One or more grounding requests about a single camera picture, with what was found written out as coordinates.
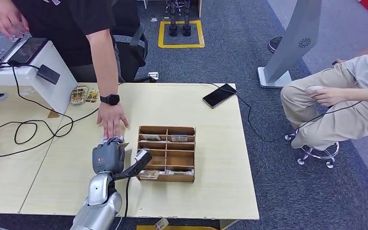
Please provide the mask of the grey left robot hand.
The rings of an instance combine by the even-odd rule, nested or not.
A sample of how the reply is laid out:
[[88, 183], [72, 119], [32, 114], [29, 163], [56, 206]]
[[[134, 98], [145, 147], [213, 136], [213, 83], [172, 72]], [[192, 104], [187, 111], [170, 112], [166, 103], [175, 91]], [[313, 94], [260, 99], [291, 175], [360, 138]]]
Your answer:
[[111, 138], [92, 150], [92, 168], [96, 174], [102, 172], [121, 173], [124, 170], [125, 142]]

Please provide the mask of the standing person's left hand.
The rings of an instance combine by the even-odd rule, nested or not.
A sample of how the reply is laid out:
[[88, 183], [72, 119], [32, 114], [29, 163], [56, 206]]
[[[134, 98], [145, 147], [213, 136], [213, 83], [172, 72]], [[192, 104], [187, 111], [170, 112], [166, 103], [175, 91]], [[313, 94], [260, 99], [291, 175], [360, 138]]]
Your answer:
[[129, 128], [129, 123], [121, 104], [108, 105], [100, 103], [96, 124], [103, 126], [103, 138], [109, 139], [114, 135], [119, 136], [120, 122], [126, 128]]

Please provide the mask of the standing person's right hand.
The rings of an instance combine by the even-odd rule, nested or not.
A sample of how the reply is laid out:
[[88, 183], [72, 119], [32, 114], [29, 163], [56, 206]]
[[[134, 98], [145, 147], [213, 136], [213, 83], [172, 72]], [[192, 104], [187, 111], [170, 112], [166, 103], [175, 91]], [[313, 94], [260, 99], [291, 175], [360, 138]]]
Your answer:
[[28, 21], [11, 0], [0, 0], [0, 32], [10, 41], [29, 32]]

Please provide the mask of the seated person's left hand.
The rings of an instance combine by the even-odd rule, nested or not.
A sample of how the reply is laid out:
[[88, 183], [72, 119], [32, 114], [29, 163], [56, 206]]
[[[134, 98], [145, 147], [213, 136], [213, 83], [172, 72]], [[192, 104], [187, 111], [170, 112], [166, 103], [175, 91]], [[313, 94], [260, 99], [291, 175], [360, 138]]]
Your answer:
[[307, 91], [318, 104], [324, 106], [332, 106], [340, 102], [347, 101], [347, 95], [344, 89], [320, 87], [311, 91]]

